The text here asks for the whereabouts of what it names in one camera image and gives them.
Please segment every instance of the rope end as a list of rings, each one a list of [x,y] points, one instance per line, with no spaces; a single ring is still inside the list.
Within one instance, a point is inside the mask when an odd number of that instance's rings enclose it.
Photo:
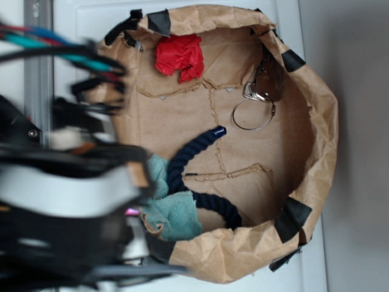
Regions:
[[[220,137],[223,137],[225,134],[227,134],[227,129],[222,126],[217,126],[215,129],[211,130],[213,134],[219,139]]]

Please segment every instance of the brown paper bag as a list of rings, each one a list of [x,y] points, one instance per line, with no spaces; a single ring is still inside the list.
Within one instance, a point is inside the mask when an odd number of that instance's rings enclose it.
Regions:
[[[310,241],[331,187],[337,100],[274,28],[261,12],[196,5],[129,19],[124,32],[116,29],[100,43],[100,53],[121,61],[129,72],[125,109],[114,117],[121,143],[171,159],[204,131],[216,125],[227,129],[227,136],[190,161],[185,172],[197,175],[184,182],[228,198],[243,227],[224,229],[217,215],[199,211],[207,232],[176,243],[150,241],[155,257],[188,266],[199,279],[237,280]],[[193,33],[202,38],[202,78],[178,83],[178,72],[170,77],[156,71],[154,51],[162,35]],[[263,46],[274,58],[266,90],[277,112],[263,129],[245,131],[233,123],[232,110],[246,82],[255,81]],[[90,100],[109,102],[114,96],[101,86]],[[269,114],[268,105],[248,101],[236,118],[253,127]]]

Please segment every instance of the gray wall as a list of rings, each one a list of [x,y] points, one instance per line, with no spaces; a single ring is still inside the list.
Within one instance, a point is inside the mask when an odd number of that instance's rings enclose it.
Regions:
[[[388,12],[388,0],[300,0],[306,61],[340,107],[323,213],[330,292],[389,291]]]

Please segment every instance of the red tissue paper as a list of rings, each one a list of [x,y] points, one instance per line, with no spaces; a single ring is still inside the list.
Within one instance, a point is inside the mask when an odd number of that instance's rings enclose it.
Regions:
[[[200,78],[204,71],[204,58],[200,48],[201,38],[197,35],[172,35],[162,38],[156,49],[156,68],[159,72],[172,76],[181,71],[179,82]]]

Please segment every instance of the teal wire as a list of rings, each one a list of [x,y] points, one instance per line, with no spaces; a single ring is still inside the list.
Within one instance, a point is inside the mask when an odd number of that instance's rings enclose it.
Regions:
[[[11,35],[11,34],[5,34],[4,39],[6,41],[9,41],[11,43],[14,43],[18,46],[26,47],[29,49],[36,49],[39,47],[49,47],[48,45],[41,43],[40,41],[35,41],[30,38],[26,38],[21,35]],[[79,55],[60,55],[61,57],[78,63],[83,63],[87,67],[90,67],[96,71],[110,71],[111,67],[107,64],[104,64],[99,61],[90,60],[87,57],[79,56]]]

